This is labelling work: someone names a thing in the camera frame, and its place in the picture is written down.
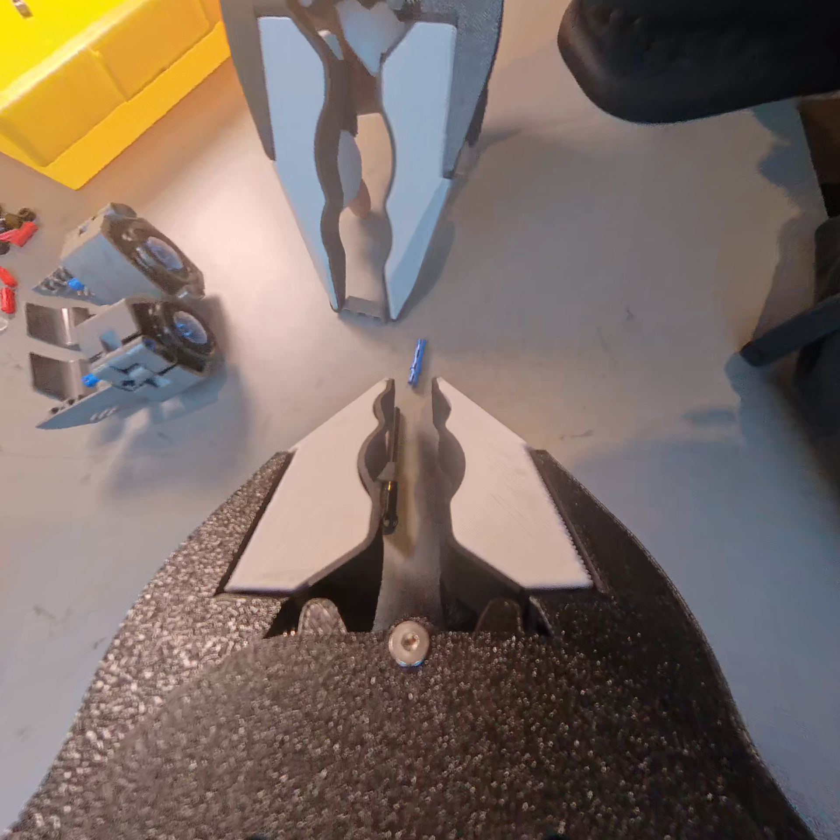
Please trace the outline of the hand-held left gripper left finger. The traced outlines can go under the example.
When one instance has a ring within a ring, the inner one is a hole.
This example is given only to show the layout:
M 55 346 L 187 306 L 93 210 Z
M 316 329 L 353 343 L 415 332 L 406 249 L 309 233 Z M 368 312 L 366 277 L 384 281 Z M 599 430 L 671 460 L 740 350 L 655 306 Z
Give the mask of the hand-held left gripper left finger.
M 297 594 L 373 543 L 394 412 L 395 383 L 383 379 L 295 444 L 225 594 Z

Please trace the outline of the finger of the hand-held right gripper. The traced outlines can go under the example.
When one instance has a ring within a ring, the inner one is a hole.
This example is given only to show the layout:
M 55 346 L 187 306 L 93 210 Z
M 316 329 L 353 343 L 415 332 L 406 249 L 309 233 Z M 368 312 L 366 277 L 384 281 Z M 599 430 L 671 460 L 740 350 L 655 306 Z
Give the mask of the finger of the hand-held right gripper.
M 336 41 L 291 16 L 259 17 L 258 29 L 275 169 L 330 307 L 339 312 L 346 281 L 339 168 L 346 68 Z
M 384 283 L 394 321 L 415 288 L 452 184 L 444 157 L 455 37 L 451 24 L 414 23 L 382 63 L 381 109 L 392 142 Z

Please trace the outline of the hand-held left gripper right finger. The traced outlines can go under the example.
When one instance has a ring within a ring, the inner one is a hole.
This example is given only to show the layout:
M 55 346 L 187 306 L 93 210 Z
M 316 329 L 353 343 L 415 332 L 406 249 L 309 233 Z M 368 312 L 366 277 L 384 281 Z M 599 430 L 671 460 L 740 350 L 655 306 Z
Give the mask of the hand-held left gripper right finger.
M 592 589 L 527 442 L 442 377 L 432 401 L 455 548 L 526 592 Z

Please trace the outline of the black brick axle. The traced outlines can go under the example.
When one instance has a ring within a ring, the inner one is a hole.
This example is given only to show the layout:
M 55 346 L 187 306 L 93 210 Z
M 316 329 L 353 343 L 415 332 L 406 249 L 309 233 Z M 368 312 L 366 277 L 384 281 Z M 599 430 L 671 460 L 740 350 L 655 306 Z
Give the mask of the black brick axle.
M 392 419 L 391 430 L 387 437 L 387 461 L 381 473 L 381 480 L 386 483 L 396 482 L 397 464 L 400 450 L 402 413 L 395 407 Z

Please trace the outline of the dark grey short brick beam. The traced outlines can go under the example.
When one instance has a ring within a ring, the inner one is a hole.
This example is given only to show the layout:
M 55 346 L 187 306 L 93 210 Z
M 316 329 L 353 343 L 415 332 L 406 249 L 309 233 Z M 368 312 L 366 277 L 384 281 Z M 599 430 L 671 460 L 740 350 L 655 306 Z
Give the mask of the dark grey short brick beam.
M 392 320 L 386 302 L 356 296 L 348 296 L 344 299 L 339 314 L 375 319 L 384 323 Z

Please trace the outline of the yellow open-front storage bin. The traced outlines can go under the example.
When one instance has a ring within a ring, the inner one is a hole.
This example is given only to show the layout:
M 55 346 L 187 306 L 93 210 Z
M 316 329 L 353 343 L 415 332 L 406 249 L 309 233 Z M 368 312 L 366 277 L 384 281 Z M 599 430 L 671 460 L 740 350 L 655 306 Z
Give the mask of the yellow open-front storage bin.
M 220 9 L 2 1 L 2 155 L 87 184 L 229 57 Z

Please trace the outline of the grey toy brick engine assembly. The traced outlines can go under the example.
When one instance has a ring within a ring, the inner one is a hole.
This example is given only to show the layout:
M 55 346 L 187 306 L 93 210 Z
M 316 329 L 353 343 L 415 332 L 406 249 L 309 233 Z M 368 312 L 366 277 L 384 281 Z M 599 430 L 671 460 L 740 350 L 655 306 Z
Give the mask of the grey toy brick engine assembly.
M 202 271 L 128 205 L 110 203 L 67 235 L 58 267 L 33 286 L 41 296 L 108 306 L 125 298 L 200 301 Z

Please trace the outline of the grey toy brick wing assembly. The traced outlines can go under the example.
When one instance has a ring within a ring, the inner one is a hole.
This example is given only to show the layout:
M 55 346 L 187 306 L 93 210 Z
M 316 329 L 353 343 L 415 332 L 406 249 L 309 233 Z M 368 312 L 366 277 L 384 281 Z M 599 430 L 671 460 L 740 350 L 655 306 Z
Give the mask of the grey toy brick wing assembly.
M 28 355 L 33 390 L 54 402 L 37 424 L 45 431 L 166 403 L 204 383 L 222 356 L 209 322 L 176 299 L 138 295 L 97 308 L 27 303 L 24 316 L 30 338 L 75 352 Z

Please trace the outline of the grey desk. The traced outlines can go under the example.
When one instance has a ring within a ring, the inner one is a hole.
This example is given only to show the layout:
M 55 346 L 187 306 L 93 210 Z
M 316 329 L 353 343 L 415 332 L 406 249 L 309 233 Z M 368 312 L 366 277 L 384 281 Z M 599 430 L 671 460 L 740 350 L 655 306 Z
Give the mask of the grey desk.
M 636 126 L 562 62 L 560 2 L 514 2 L 475 169 L 418 297 L 333 313 L 229 62 L 80 192 L 2 158 L 2 206 L 66 231 L 117 201 L 205 274 L 218 376 L 184 408 L 35 426 L 35 348 L 2 333 L 2 829 L 68 734 L 142 589 L 236 490 L 371 385 L 403 416 L 400 524 L 374 628 L 439 621 L 431 379 L 548 450 L 675 583 L 752 740 L 820 838 L 838 838 L 838 495 L 779 381 L 738 350 L 811 296 L 823 201 L 795 106 Z M 407 383 L 427 341 L 418 386 Z

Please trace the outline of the pile of small brick parts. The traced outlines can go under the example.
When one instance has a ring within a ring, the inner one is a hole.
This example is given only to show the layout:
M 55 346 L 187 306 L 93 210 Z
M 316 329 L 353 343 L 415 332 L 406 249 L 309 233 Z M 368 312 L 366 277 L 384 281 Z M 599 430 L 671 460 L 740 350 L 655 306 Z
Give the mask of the pile of small brick parts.
M 22 248 L 38 232 L 37 213 L 29 207 L 16 212 L 1 214 L 1 257 L 13 248 Z M 4 316 L 15 315 L 17 310 L 18 281 L 11 269 L 1 265 L 1 312 Z

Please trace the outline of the black chair frame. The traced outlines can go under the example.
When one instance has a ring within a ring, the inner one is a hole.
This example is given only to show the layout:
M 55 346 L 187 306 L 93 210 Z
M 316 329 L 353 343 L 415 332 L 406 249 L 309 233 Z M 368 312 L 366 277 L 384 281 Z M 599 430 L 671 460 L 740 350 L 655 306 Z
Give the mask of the black chair frame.
M 839 218 L 815 231 L 812 306 L 752 339 L 740 350 L 753 367 L 795 355 L 794 388 L 811 423 L 827 434 L 839 427 Z

